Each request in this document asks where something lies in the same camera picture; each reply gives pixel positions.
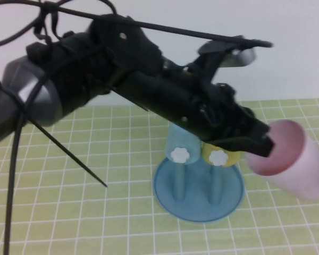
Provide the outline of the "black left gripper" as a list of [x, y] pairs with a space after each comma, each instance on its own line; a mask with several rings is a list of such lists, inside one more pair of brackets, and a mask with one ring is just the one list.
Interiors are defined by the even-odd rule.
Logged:
[[240, 106], [226, 83], [204, 84], [191, 74], [164, 71], [155, 76], [116, 69], [114, 91], [227, 151], [255, 152], [258, 135], [253, 114]]

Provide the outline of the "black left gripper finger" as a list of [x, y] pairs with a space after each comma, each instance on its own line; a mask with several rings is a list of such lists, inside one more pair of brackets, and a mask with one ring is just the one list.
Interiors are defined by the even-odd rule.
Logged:
[[274, 142], [269, 136], [271, 127], [267, 124], [256, 121], [253, 129], [254, 151], [252, 154], [268, 157], [274, 147]]

